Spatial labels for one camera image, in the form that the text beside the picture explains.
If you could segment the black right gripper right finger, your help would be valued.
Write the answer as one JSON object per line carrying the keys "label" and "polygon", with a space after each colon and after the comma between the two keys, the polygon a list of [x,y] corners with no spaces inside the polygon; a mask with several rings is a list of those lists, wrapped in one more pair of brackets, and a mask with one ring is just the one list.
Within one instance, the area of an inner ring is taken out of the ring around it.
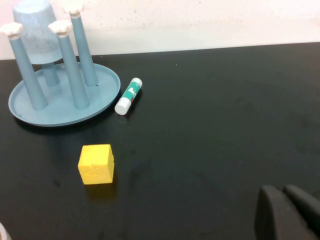
{"label": "black right gripper right finger", "polygon": [[320,232],[320,200],[295,185],[283,188],[298,212],[314,233]]}

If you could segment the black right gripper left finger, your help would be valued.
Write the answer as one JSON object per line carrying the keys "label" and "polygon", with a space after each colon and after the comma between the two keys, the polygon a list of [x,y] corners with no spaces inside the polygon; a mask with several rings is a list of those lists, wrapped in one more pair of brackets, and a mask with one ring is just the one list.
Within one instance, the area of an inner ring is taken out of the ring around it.
{"label": "black right gripper left finger", "polygon": [[254,220],[258,240],[310,240],[312,232],[292,201],[271,185],[260,188]]}

